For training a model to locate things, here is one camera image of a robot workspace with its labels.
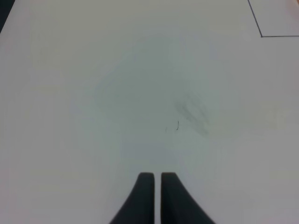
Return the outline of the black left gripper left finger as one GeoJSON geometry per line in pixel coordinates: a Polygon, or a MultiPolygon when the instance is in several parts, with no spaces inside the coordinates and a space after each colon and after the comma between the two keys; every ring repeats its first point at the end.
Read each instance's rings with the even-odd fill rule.
{"type": "Polygon", "coordinates": [[[140,173],[112,224],[154,224],[155,178],[153,173],[140,173]]]}

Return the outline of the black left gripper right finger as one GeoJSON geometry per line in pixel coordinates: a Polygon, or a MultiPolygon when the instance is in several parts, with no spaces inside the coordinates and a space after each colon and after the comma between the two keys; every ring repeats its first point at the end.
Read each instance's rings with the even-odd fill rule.
{"type": "Polygon", "coordinates": [[[176,173],[161,174],[162,224],[213,224],[214,221],[203,211],[189,194],[176,173]]]}

